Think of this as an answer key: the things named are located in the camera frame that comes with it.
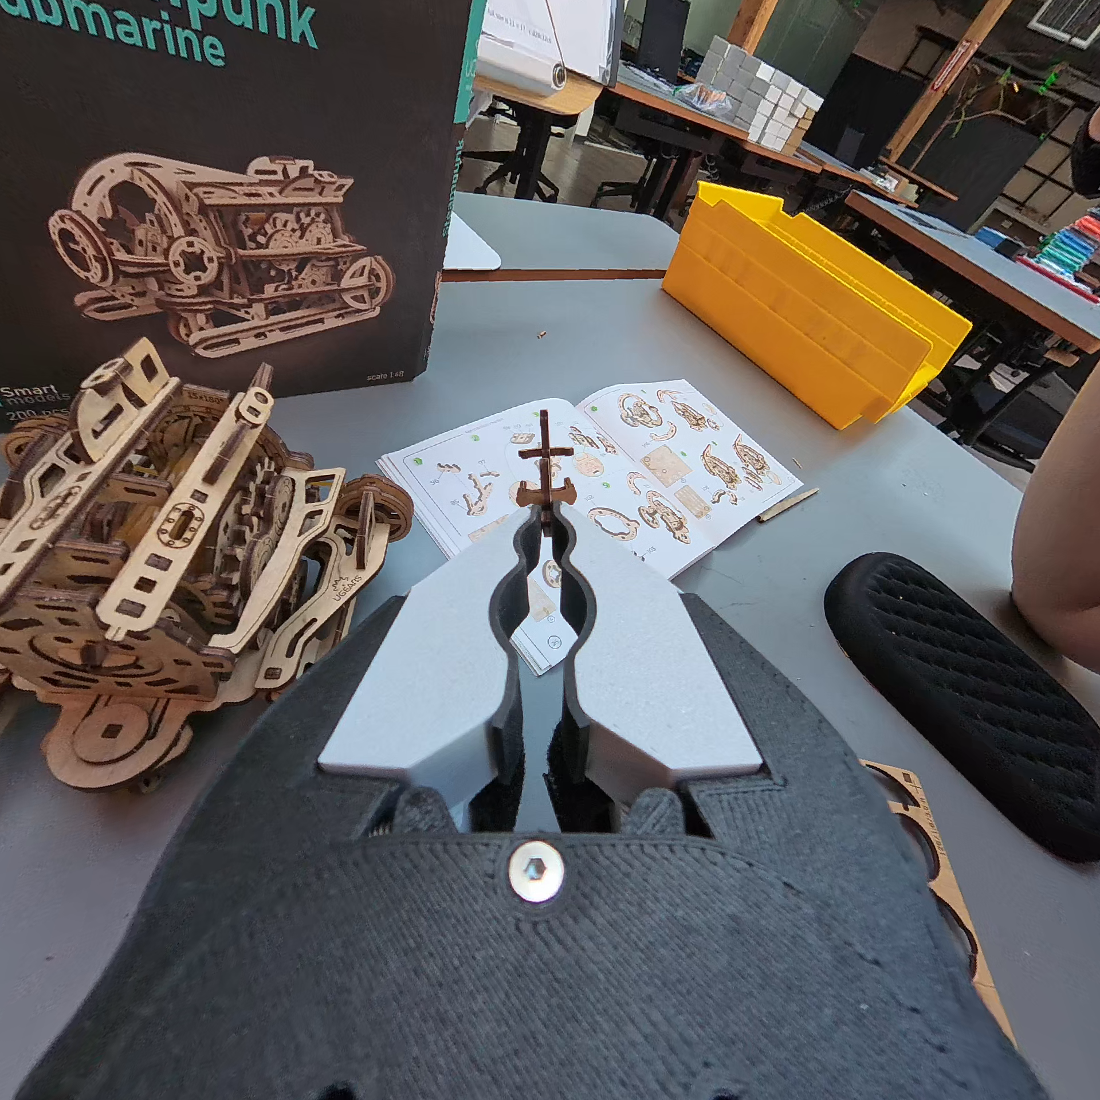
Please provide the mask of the black model kit box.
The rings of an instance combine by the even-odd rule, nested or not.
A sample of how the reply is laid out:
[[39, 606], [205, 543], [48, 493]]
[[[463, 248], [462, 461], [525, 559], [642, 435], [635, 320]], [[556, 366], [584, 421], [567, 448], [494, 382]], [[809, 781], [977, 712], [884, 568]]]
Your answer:
[[485, 2], [3, 2], [3, 433], [148, 337], [276, 395], [431, 361]]

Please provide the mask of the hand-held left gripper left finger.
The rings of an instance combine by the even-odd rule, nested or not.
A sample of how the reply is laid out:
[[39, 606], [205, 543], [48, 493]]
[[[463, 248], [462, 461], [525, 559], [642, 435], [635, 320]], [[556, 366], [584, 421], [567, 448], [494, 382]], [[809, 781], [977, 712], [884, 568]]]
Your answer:
[[323, 770], [434, 789], [474, 830], [516, 829], [525, 736], [513, 636], [542, 543], [540, 508], [522, 508], [407, 594]]

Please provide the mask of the yellow plastic bin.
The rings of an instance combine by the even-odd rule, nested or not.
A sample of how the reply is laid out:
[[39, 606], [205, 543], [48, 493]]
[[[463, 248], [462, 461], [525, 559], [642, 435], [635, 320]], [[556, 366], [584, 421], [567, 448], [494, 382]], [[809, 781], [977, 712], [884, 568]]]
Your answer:
[[906, 406], [973, 330], [782, 198], [711, 182], [664, 290], [837, 430]]

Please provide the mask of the stack of coloured packets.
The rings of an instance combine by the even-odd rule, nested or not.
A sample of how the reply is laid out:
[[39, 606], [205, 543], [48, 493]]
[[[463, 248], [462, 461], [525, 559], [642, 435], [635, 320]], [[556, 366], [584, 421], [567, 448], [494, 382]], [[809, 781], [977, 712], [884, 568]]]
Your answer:
[[1017, 255], [1017, 262], [1039, 271], [1086, 300], [1099, 302], [1099, 288], [1083, 280], [1083, 271], [1099, 257], [1099, 208], [1053, 233], [1035, 255]]

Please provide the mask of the wooden submarine model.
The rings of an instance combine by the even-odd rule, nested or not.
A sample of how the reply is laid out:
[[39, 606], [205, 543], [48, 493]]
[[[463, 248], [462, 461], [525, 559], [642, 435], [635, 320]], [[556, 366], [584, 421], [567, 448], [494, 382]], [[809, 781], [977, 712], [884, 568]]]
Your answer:
[[412, 528], [394, 481], [283, 443], [272, 375], [187, 384], [141, 339], [3, 446], [3, 683], [59, 707], [70, 789], [150, 789], [192, 714], [290, 688]]

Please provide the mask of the wooden beam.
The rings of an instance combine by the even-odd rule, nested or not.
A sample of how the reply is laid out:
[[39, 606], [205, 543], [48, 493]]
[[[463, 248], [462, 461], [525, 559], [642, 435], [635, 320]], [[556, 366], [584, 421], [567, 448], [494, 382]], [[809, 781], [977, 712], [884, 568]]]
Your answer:
[[933, 115], [935, 107], [942, 102], [944, 95], [951, 89], [957, 76], [966, 69], [966, 66], [973, 60], [979, 47], [984, 44], [988, 35], [995, 29], [999, 20], [1012, 7], [1012, 2], [986, 2], [981, 9], [979, 16], [972, 20], [968, 31], [959, 38], [957, 47], [951, 55], [942, 62], [937, 75], [928, 84], [926, 91], [919, 96], [900, 127], [895, 131], [888, 146], [884, 147], [884, 157], [893, 162], [900, 162], [904, 149], [911, 144], [915, 135], [922, 129], [928, 118]]

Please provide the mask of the wooden edged table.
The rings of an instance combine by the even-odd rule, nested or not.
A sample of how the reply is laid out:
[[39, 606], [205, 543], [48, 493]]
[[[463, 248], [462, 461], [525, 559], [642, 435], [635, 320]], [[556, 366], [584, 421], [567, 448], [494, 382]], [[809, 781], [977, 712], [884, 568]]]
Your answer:
[[928, 213], [859, 191], [846, 197], [846, 211], [855, 242], [890, 255], [921, 290], [973, 322], [919, 401], [959, 444], [1033, 472], [1057, 413], [1041, 413], [1030, 430], [1012, 419], [1012, 406], [1037, 413], [1039, 399], [1028, 397], [1035, 384], [1099, 355], [1099, 304]]
[[691, 189], [707, 158], [718, 158], [727, 144], [738, 146], [735, 177], [740, 180], [800, 184], [820, 180], [824, 166], [802, 151], [780, 151], [755, 140], [720, 117], [704, 113], [669, 89], [640, 87], [622, 69], [618, 82], [607, 89], [618, 98], [613, 126], [629, 138], [638, 138], [647, 158], [636, 180], [602, 182], [591, 200], [629, 198], [635, 213], [667, 220], [675, 211], [691, 206]]

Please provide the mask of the plywood parts sheet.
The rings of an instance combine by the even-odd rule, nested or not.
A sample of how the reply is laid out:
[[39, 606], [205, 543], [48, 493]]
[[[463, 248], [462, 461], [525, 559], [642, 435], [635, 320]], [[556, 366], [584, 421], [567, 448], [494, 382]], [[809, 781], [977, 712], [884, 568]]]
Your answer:
[[1017, 1045], [1012, 1020], [999, 996], [984, 947], [977, 936], [977, 927], [921, 779], [908, 768], [873, 763], [870, 759], [862, 759], [860, 763], [873, 774], [886, 794], [891, 812], [899, 818], [902, 830], [911, 840], [919, 856], [922, 856], [928, 869], [930, 892], [970, 969], [975, 991], [997, 1018], [1004, 1034]]

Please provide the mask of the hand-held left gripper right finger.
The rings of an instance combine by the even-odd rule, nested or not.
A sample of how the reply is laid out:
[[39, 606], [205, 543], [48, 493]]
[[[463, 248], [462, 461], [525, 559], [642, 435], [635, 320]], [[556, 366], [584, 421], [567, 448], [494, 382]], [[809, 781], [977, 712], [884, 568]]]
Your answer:
[[762, 778], [762, 752], [684, 592], [576, 506], [554, 508], [553, 550], [576, 634], [547, 756], [560, 829], [611, 832], [649, 789]]

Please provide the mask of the instruction booklet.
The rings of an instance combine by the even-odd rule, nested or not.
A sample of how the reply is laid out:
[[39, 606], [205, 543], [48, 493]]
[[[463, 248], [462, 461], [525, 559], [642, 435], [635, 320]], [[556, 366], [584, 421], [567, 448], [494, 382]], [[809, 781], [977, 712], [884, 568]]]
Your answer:
[[403, 486], [447, 557], [502, 526], [523, 488], [571, 479], [574, 510], [667, 581], [726, 539], [798, 495], [802, 481], [686, 379], [622, 382], [582, 404], [540, 399], [387, 453], [380, 468]]

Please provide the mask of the black monitor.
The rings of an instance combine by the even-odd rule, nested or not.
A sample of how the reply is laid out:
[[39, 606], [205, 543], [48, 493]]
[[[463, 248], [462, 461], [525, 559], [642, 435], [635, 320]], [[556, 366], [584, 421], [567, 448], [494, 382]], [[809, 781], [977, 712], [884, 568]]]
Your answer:
[[629, 62], [636, 71], [678, 84], [691, 2], [647, 2], [640, 42]]

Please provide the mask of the black mesh pad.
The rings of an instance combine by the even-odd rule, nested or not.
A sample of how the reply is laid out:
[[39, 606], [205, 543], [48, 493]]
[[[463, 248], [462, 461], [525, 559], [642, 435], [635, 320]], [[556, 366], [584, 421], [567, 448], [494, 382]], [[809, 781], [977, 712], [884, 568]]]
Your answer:
[[888, 552], [853, 559], [824, 616], [860, 674], [1026, 836], [1099, 861], [1099, 723], [937, 575]]

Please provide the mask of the stack of white boxes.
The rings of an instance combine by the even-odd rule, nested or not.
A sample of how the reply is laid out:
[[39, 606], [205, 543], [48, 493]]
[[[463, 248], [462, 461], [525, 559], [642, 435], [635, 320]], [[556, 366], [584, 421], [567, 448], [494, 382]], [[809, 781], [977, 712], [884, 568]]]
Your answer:
[[689, 100], [749, 133], [749, 142], [795, 155], [824, 96], [744, 47], [715, 36]]

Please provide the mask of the small dark wooden model part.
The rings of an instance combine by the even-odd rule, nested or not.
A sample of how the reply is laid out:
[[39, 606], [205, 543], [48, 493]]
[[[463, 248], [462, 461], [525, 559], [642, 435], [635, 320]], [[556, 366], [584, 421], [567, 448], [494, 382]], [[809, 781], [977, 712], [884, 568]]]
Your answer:
[[573, 457], [573, 446], [554, 446], [551, 439], [549, 410], [540, 410], [540, 444], [522, 448], [518, 457], [523, 461], [536, 461], [540, 470], [540, 484], [531, 488], [527, 484], [518, 488], [518, 506], [538, 506], [544, 537], [553, 537], [558, 523], [556, 504], [574, 504], [576, 486], [571, 477], [565, 477], [562, 484], [556, 484], [556, 461]]

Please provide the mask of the person's right forearm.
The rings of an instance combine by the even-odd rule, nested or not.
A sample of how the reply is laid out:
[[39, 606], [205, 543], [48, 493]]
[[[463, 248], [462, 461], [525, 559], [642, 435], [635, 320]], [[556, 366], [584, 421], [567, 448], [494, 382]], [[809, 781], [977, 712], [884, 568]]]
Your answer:
[[1099, 672], [1099, 410], [1084, 393], [1026, 486], [1013, 603], [1048, 646]]

